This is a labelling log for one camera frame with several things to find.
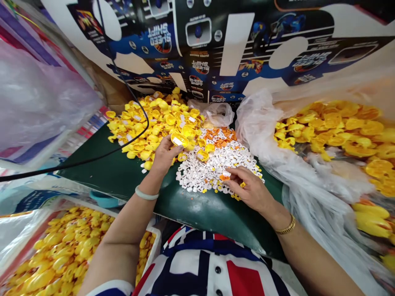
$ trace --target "bracelet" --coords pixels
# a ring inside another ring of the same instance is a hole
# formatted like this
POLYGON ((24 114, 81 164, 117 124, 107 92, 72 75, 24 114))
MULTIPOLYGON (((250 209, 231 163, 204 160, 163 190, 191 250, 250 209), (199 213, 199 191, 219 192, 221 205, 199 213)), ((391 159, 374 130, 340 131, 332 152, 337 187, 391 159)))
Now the bracelet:
POLYGON ((148 195, 148 194, 142 193, 142 192, 140 191, 140 189, 139 189, 139 186, 136 187, 135 192, 136 192, 136 194, 137 194, 139 197, 141 197, 142 199, 145 199, 145 200, 155 200, 155 199, 157 199, 157 198, 159 197, 159 194, 156 194, 156 195, 148 195))
POLYGON ((275 230, 276 233, 278 233, 278 234, 287 234, 288 232, 291 232, 295 228, 296 220, 295 220, 295 217, 292 214, 291 214, 291 216, 292 216, 291 224, 289 224, 289 226, 287 228, 283 229, 283 230, 275 230))

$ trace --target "plastic sheet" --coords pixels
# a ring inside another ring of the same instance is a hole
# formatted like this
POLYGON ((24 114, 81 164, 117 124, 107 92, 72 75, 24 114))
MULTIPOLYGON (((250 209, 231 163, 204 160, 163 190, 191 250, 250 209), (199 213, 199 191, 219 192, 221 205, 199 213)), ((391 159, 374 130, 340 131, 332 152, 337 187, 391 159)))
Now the plastic sheet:
POLYGON ((227 127, 233 122, 235 113, 228 103, 203 103, 201 101, 191 99, 188 101, 190 108, 200 110, 200 113, 210 122, 214 127, 227 127))
MULTIPOLYGON (((350 91, 348 94, 354 101, 357 101, 358 97, 366 98, 360 92, 350 91)), ((354 213, 346 202, 357 201, 360 194, 371 191, 370 186, 358 188, 358 185, 355 185, 351 190, 340 186, 336 179, 341 177, 332 173, 333 168, 329 171, 325 167, 320 167, 320 162, 315 161, 318 168, 315 170, 293 151, 277 147, 277 142, 273 139, 277 121, 294 115, 302 107, 316 100, 318 99, 313 97, 301 98, 274 106, 270 92, 264 89, 244 99, 238 108, 237 137, 259 157, 260 163, 269 173, 289 187, 288 189, 284 186, 284 205, 333 256, 362 291, 368 296, 386 295, 370 271, 374 271, 388 283, 391 283, 392 275, 378 261, 371 258, 345 230, 345 225, 348 224, 356 231, 354 213)), ((374 242, 367 244, 370 248, 379 249, 374 242)))
POLYGON ((0 42, 0 81, 0 151, 56 137, 102 105, 77 73, 45 65, 6 42, 0 42))

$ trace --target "striped shirt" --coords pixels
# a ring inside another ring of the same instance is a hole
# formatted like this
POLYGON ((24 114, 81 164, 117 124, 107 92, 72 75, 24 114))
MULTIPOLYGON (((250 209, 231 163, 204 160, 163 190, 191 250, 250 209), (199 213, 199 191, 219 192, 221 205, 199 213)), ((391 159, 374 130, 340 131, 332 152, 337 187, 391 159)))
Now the striped shirt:
POLYGON ((223 235, 179 228, 134 287, 106 282, 88 296, 297 296, 253 250, 223 235))

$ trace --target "white plastic piece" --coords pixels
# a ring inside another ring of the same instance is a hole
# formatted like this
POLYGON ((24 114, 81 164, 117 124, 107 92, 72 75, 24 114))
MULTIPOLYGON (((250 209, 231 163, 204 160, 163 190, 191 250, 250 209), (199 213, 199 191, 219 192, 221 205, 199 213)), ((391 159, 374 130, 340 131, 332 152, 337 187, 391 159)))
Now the white plastic piece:
POLYGON ((174 137, 173 142, 174 142, 177 146, 182 145, 181 140, 177 139, 176 137, 174 137))

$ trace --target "black cable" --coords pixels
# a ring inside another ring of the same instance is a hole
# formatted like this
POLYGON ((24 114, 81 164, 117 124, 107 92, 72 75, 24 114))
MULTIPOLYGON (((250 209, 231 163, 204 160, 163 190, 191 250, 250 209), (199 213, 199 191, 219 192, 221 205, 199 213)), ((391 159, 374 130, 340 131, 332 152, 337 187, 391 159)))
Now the black cable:
POLYGON ((137 138, 139 138, 139 137, 140 137, 143 133, 145 133, 145 131, 148 129, 148 127, 149 127, 149 118, 148 118, 147 113, 145 112, 143 106, 141 106, 139 100, 137 99, 137 97, 135 96, 135 94, 133 93, 133 91, 131 90, 130 86, 129 86, 128 83, 125 81, 123 75, 121 75, 121 73, 120 73, 119 70, 118 70, 118 67, 117 67, 116 64, 115 64, 114 58, 113 58, 112 53, 111 53, 111 50, 110 50, 110 46, 109 46, 109 42, 108 42, 108 37, 107 37, 107 35, 106 35, 106 30, 105 30, 105 28, 104 28, 104 21, 103 21, 102 10, 101 10, 101 8, 100 8, 100 1, 98 0, 97 3, 98 3, 99 13, 100 13, 100 20, 101 20, 101 22, 102 22, 102 27, 103 27, 103 36, 104 36, 104 40, 105 40, 105 43, 106 43, 106 46, 107 46, 107 50, 108 50, 110 59, 111 59, 113 65, 114 65, 114 67, 115 67, 115 70, 116 70, 117 74, 122 78, 123 82, 126 84, 126 87, 127 87, 128 90, 129 90, 129 92, 132 94, 134 101, 136 101, 136 102, 138 103, 138 105, 140 106, 141 110, 143 111, 144 116, 145 116, 145 118, 146 118, 146 120, 147 120, 147 126, 146 126, 146 127, 144 128, 144 130, 143 130, 141 133, 139 133, 135 138, 131 139, 129 142, 127 142, 126 144, 120 146, 119 148, 117 148, 117 149, 115 149, 115 150, 112 150, 112 151, 110 151, 110 152, 108 152, 108 153, 106 153, 106 154, 104 154, 104 155, 101 155, 101 156, 98 156, 98 157, 94 157, 94 158, 91 158, 91 159, 88 159, 88 160, 84 160, 84 161, 81 161, 81 162, 77 162, 77 163, 75 163, 75 164, 60 165, 60 166, 52 167, 52 168, 49 168, 49 169, 42 169, 42 170, 38 170, 38 171, 31 171, 31 172, 28 172, 28 173, 20 173, 20 174, 16 174, 16 175, 12 175, 12 176, 0 177, 0 182, 7 182, 7 181, 12 181, 12 180, 17 180, 17 179, 32 177, 32 176, 40 175, 40 174, 43 174, 43 173, 51 173, 51 172, 53 172, 53 171, 57 171, 57 170, 61 170, 61 169, 69 169, 69 168, 76 167, 76 166, 79 166, 79 165, 82 165, 82 164, 86 164, 86 163, 89 163, 89 162, 93 162, 93 161, 95 161, 95 160, 99 160, 99 159, 101 159, 101 158, 103 158, 103 157, 106 157, 106 156, 108 156, 108 155, 110 155, 110 154, 116 152, 116 151, 121 150, 123 147, 126 147, 127 145, 129 145, 130 143, 132 143, 134 140, 136 140, 137 138))

